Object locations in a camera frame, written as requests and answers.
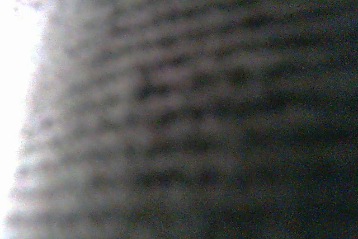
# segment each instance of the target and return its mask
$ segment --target bright light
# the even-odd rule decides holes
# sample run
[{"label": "bright light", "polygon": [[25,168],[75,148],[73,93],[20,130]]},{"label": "bright light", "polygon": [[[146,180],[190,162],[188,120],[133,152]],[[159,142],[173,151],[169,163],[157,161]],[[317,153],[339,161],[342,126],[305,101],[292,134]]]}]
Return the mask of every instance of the bright light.
[{"label": "bright light", "polygon": [[7,194],[13,183],[25,95],[41,31],[39,12],[21,7],[16,13],[14,6],[15,0],[0,0],[0,238],[10,205]]}]

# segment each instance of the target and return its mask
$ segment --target ribbed texture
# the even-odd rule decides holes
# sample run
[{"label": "ribbed texture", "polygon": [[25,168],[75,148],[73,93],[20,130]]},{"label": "ribbed texture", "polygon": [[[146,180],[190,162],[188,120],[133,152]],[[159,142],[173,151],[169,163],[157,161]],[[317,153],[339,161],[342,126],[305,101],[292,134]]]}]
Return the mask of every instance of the ribbed texture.
[{"label": "ribbed texture", "polygon": [[356,0],[47,0],[7,238],[353,238]]}]

